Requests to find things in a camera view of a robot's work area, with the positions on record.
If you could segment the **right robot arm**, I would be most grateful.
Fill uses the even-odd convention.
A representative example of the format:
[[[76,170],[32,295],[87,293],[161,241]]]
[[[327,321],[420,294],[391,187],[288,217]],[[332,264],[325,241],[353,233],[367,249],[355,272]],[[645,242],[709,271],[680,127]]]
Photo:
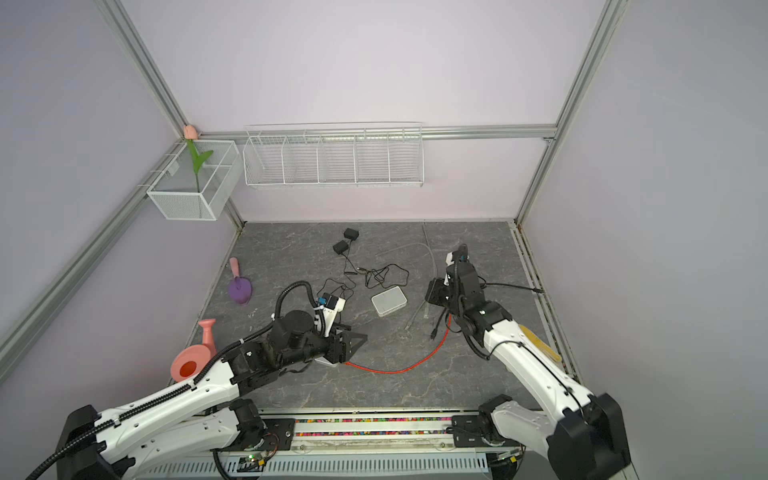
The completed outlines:
[[[498,302],[486,298],[461,244],[446,257],[446,273],[431,280],[425,299],[445,308],[471,350],[496,359],[531,394],[530,410],[500,395],[482,418],[494,443],[513,440],[546,458],[560,479],[610,479],[632,463],[621,407],[565,373],[538,337]]]

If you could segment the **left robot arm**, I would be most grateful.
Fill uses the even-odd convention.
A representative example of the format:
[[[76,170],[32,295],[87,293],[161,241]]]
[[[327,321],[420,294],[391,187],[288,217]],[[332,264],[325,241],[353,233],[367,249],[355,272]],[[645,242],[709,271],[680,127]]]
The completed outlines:
[[[283,313],[218,351],[192,377],[126,405],[72,412],[53,454],[31,473],[50,468],[60,479],[134,479],[203,450],[257,447],[268,428],[248,394],[323,359],[344,364],[368,337],[335,318],[340,299],[307,295],[311,309]]]

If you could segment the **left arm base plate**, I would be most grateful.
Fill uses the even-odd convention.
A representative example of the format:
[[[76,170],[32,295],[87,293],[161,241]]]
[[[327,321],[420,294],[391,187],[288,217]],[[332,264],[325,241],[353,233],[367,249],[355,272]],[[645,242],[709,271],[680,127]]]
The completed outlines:
[[[260,427],[249,428],[241,434],[238,448],[242,451],[287,451],[292,445],[295,426],[295,418],[263,419]]]

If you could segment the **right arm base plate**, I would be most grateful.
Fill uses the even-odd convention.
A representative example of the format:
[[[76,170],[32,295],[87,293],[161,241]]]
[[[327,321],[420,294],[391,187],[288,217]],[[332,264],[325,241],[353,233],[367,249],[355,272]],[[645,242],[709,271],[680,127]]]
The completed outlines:
[[[447,432],[458,448],[518,447],[520,443],[502,437],[482,414],[454,415]]]

